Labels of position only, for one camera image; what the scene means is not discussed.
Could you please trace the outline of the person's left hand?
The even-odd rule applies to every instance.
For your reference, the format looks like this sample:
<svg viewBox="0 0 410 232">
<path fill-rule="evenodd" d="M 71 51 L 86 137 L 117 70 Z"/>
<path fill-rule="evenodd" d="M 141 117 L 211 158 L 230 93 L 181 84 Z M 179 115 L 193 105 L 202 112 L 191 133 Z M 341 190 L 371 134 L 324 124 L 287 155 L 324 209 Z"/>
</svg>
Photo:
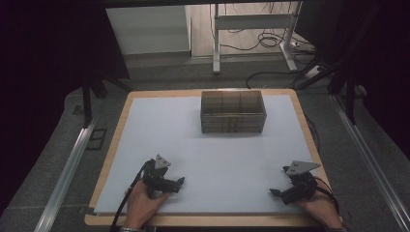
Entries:
<svg viewBox="0 0 410 232">
<path fill-rule="evenodd" d="M 129 196 L 127 218 L 121 230 L 123 232 L 140 232 L 143 225 L 156 213 L 169 196 L 170 194 L 166 192 L 155 199 L 151 199 L 147 193 L 147 186 L 142 180 L 139 180 Z"/>
</svg>

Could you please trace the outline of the person's right hand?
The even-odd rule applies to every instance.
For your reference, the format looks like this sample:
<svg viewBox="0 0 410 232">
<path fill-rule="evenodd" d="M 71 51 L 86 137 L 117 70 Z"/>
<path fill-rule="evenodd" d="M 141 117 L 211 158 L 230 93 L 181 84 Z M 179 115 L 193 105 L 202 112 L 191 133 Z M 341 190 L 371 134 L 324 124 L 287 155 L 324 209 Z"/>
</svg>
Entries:
<svg viewBox="0 0 410 232">
<path fill-rule="evenodd" d="M 344 226 L 331 198 L 321 191 L 316 191 L 308 200 L 300 200 L 296 205 L 306 210 L 329 232 L 342 232 Z"/>
</svg>

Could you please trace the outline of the transparent brown drawer organizer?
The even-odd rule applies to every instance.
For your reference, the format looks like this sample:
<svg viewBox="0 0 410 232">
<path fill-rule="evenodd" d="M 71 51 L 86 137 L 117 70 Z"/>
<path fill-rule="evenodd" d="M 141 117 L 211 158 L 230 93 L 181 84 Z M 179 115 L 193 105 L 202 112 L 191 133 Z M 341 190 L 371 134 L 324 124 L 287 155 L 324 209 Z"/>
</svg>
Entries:
<svg viewBox="0 0 410 232">
<path fill-rule="evenodd" d="M 267 112 L 260 91 L 203 91 L 203 133 L 261 133 Z"/>
</svg>

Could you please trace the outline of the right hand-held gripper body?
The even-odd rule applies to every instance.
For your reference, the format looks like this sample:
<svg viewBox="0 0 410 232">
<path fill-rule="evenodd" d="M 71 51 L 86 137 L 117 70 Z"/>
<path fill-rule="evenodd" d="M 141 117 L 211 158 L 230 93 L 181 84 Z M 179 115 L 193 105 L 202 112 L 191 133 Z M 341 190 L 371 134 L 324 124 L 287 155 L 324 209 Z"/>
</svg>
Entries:
<svg viewBox="0 0 410 232">
<path fill-rule="evenodd" d="M 292 187 L 282 193 L 281 200 L 285 205 L 294 203 L 304 198 L 311 198 L 317 187 L 310 170 L 314 170 L 320 166 L 316 162 L 296 161 L 290 165 L 287 175 L 290 178 Z"/>
</svg>

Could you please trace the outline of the white board with wooden frame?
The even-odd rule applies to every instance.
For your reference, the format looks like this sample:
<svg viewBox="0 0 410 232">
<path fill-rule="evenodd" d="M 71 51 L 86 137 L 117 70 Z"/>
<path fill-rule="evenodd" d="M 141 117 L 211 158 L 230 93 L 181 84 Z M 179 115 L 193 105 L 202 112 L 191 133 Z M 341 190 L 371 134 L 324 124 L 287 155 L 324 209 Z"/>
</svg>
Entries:
<svg viewBox="0 0 410 232">
<path fill-rule="evenodd" d="M 297 212 L 271 191 L 290 188 L 282 168 L 309 161 L 308 144 L 289 96 L 263 101 L 261 133 L 204 133 L 198 97 L 133 99 L 96 213 L 119 210 L 137 172 L 155 156 L 170 162 L 166 178 L 185 180 L 161 206 L 163 214 Z"/>
</svg>

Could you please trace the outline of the black metal stand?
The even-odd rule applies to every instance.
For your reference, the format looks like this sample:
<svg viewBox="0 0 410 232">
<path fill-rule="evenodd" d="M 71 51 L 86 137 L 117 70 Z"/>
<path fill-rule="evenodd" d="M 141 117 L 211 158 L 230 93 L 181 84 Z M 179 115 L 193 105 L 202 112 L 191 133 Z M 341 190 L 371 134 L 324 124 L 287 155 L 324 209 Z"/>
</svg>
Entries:
<svg viewBox="0 0 410 232">
<path fill-rule="evenodd" d="M 125 79 L 93 78 L 86 76 L 82 81 L 84 110 L 83 128 L 88 129 L 102 114 L 119 111 L 133 88 Z"/>
<path fill-rule="evenodd" d="M 296 86 L 296 90 L 306 89 L 313 83 L 333 75 L 330 83 L 328 84 L 328 92 L 331 95 L 338 94 L 343 86 L 346 86 L 345 95 L 345 115 L 349 121 L 355 125 L 356 120 L 354 117 L 354 99 L 355 99 L 355 80 L 352 74 L 348 74 L 351 69 L 349 68 L 349 62 L 345 59 L 341 59 L 338 62 L 332 64 L 329 68 L 319 72 L 314 77 Z"/>
</svg>

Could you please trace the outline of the white cabinet panel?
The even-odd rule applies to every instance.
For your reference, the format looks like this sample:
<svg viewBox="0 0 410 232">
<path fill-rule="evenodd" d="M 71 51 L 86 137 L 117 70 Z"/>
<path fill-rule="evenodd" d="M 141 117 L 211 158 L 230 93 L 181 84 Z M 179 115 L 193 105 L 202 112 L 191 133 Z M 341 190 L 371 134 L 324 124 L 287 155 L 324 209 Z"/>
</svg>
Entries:
<svg viewBox="0 0 410 232">
<path fill-rule="evenodd" d="M 190 51 L 186 6 L 106 9 L 124 55 Z"/>
</svg>

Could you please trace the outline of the white power strip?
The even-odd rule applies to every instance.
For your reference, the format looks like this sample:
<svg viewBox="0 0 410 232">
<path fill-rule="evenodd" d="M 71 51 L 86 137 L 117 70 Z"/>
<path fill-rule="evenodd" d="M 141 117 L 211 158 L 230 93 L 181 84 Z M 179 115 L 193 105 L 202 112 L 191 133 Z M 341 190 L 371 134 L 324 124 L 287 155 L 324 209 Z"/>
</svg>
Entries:
<svg viewBox="0 0 410 232">
<path fill-rule="evenodd" d="M 321 66 L 314 66 L 310 71 L 306 73 L 306 78 L 312 78 L 322 71 Z"/>
</svg>

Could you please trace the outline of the white metal desk frame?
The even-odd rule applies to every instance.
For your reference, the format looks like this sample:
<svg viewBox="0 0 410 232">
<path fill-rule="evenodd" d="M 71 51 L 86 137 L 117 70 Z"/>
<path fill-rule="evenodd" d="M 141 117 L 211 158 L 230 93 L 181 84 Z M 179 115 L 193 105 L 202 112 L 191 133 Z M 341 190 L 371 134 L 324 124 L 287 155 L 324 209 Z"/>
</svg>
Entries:
<svg viewBox="0 0 410 232">
<path fill-rule="evenodd" d="M 284 41 L 279 44 L 279 48 L 286 61 L 288 69 L 293 73 L 297 66 L 290 55 L 290 41 L 302 1 L 296 3 L 296 7 L 289 14 L 240 14 L 240 15 L 219 15 L 219 5 L 214 7 L 214 49 L 213 49 L 213 73 L 220 73 L 220 30 L 238 29 L 284 29 Z"/>
</svg>

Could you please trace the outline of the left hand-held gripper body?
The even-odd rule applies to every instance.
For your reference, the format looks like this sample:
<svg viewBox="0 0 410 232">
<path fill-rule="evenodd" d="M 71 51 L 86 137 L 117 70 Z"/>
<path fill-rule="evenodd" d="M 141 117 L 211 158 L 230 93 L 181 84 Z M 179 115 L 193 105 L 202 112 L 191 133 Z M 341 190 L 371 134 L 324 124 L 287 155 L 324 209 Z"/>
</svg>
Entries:
<svg viewBox="0 0 410 232">
<path fill-rule="evenodd" d="M 177 187 L 176 181 L 164 178 L 170 165 L 171 163 L 160 154 L 157 154 L 155 159 L 150 159 L 145 163 L 143 183 L 147 186 L 149 197 L 153 197 L 155 191 L 168 192 L 170 188 Z"/>
</svg>

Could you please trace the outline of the black curtain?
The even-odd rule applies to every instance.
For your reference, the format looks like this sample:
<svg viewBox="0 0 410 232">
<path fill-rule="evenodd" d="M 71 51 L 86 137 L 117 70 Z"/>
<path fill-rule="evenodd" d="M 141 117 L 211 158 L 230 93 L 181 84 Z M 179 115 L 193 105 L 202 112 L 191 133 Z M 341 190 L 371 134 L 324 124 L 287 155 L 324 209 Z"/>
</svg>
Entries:
<svg viewBox="0 0 410 232">
<path fill-rule="evenodd" d="M 332 93 L 365 88 L 370 115 L 410 159 L 410 0 L 304 0 L 296 33 L 337 67 Z"/>
<path fill-rule="evenodd" d="M 127 69 L 103 0 L 0 0 L 0 216 L 84 82 Z"/>
</svg>

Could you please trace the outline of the black floor plate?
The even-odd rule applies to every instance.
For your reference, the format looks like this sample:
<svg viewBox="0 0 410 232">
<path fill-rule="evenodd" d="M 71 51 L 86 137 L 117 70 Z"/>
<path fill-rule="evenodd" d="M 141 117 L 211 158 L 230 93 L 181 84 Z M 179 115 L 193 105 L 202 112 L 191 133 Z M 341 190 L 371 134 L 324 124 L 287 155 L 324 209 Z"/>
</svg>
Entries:
<svg viewBox="0 0 410 232">
<path fill-rule="evenodd" d="M 99 151 L 104 144 L 107 129 L 95 129 L 92 131 L 86 149 L 88 151 Z"/>
</svg>

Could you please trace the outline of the aluminium rail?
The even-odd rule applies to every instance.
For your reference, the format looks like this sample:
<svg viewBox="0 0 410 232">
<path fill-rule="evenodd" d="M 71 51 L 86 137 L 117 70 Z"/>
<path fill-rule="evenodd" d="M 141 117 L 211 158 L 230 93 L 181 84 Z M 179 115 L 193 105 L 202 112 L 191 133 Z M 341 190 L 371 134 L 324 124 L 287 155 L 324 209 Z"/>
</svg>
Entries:
<svg viewBox="0 0 410 232">
<path fill-rule="evenodd" d="M 401 232 L 410 232 L 410 213 L 376 161 L 359 128 L 348 118 L 342 100 L 335 95 L 330 95 L 330 99 L 335 104 L 337 113 L 343 125 L 346 127 L 346 130 L 363 158 L 370 175 L 384 197 Z"/>
<path fill-rule="evenodd" d="M 96 123 L 97 119 L 93 118 L 89 125 L 80 131 L 34 232 L 50 232 Z"/>
</svg>

